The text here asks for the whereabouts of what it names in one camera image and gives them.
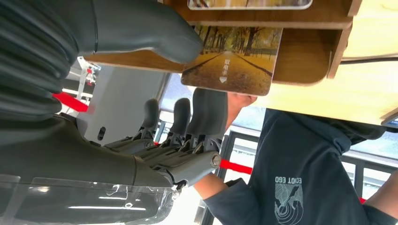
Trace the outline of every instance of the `sleeve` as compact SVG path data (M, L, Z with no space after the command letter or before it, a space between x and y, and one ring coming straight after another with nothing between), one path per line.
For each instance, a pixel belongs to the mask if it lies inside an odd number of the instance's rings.
M226 190L204 200L213 216L223 225L259 225L259 205L249 186L241 178L226 184Z
M398 222L398 219L395 219L375 207L364 205L363 208L370 225L395 225Z

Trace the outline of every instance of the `wooden shelf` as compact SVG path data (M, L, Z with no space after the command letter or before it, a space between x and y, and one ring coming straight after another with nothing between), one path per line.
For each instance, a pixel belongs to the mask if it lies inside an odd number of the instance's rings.
M355 10L351 9L350 0L314 0L305 10L190 10L187 0L164 0L164 3L189 24L206 26L346 29L352 24L348 13Z
M283 27L273 83L310 85L334 78L347 46L352 17L362 0L314 0L305 10L189 10L187 0L164 0L188 23ZM87 60L139 69L182 73L183 65L153 52L98 54Z
M339 30L285 29L273 82L311 84L323 79L328 73L330 53L335 48L339 35ZM183 71L181 64L166 60L150 51L96 54L85 56L85 59L111 66L172 73Z

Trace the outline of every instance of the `robotic arm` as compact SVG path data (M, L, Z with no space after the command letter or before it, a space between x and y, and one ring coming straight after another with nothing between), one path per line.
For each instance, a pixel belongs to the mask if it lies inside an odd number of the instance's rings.
M198 89L188 128L189 103L177 102L161 146L148 146L153 100L135 137L104 147L54 114L61 104L52 93L79 55L149 49L195 59L201 40L172 9L149 0L3 0L0 16L0 224L157 223L176 192L218 167L225 93Z

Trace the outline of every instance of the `autumn tree path photo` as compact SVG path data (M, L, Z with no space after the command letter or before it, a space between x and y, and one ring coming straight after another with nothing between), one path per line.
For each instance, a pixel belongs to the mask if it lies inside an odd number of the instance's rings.
M282 29L197 26L195 30L203 50L185 65L183 84L256 96L268 93Z

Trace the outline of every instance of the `white arrow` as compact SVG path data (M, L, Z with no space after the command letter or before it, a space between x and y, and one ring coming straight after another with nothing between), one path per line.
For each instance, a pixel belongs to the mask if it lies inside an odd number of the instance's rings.
M227 81L227 77L221 76L221 77L220 77L220 81L221 81L221 83L226 82L226 81Z

